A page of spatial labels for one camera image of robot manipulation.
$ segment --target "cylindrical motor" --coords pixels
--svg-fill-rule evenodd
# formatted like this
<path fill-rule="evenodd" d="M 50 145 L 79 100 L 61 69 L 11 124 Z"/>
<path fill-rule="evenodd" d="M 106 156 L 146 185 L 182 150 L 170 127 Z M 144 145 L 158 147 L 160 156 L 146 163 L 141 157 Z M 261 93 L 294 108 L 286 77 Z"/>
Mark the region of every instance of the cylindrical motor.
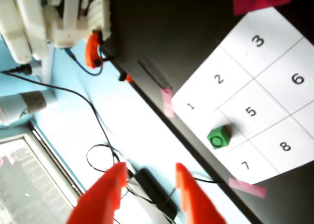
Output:
<path fill-rule="evenodd" d="M 10 124 L 56 102 L 52 90 L 41 90 L 0 97 L 0 123 Z"/>

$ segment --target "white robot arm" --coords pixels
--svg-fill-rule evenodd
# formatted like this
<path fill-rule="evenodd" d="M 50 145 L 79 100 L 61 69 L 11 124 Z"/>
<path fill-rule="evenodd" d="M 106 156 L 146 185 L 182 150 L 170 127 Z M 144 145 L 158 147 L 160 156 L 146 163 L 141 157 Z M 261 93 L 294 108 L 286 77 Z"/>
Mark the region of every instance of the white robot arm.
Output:
<path fill-rule="evenodd" d="M 72 47 L 93 30 L 101 31 L 103 40 L 110 37 L 109 0 L 79 1 L 0 0 L 0 34 L 14 60 L 19 64 L 31 62 L 32 57 L 42 60 L 48 42 L 56 48 Z"/>

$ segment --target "orange clamp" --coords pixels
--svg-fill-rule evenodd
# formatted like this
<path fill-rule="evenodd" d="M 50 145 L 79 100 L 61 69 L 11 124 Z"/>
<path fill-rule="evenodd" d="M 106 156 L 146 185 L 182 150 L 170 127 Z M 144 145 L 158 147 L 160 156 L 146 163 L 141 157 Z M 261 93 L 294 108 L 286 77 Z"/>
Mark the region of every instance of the orange clamp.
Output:
<path fill-rule="evenodd" d="M 116 163 L 78 200 L 67 224 L 112 224 L 127 185 L 126 163 Z"/>
<path fill-rule="evenodd" d="M 181 189 L 187 224 L 226 224 L 213 203 L 182 164 L 176 164 L 176 187 Z"/>
<path fill-rule="evenodd" d="M 99 31 L 93 31 L 88 38 L 85 50 L 86 65 L 90 68 L 102 66 L 103 58 L 98 55 L 98 47 L 102 43 L 102 34 Z"/>

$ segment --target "green cube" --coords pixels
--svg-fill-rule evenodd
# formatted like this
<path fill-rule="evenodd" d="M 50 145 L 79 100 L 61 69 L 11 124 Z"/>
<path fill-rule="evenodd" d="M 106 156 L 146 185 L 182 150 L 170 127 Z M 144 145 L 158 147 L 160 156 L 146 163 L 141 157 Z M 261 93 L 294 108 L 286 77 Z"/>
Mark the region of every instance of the green cube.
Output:
<path fill-rule="evenodd" d="M 218 127 L 210 131 L 207 139 L 210 141 L 214 149 L 225 147 L 230 142 L 230 134 L 225 126 Z"/>

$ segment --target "number 7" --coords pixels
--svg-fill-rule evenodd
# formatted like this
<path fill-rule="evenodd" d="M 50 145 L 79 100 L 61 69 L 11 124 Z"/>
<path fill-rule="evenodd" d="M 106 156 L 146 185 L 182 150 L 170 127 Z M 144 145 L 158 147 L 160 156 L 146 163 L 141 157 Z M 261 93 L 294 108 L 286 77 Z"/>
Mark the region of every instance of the number 7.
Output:
<path fill-rule="evenodd" d="M 243 162 L 242 164 L 245 164 L 246 168 L 249 169 L 249 166 L 247 165 L 247 162 Z"/>

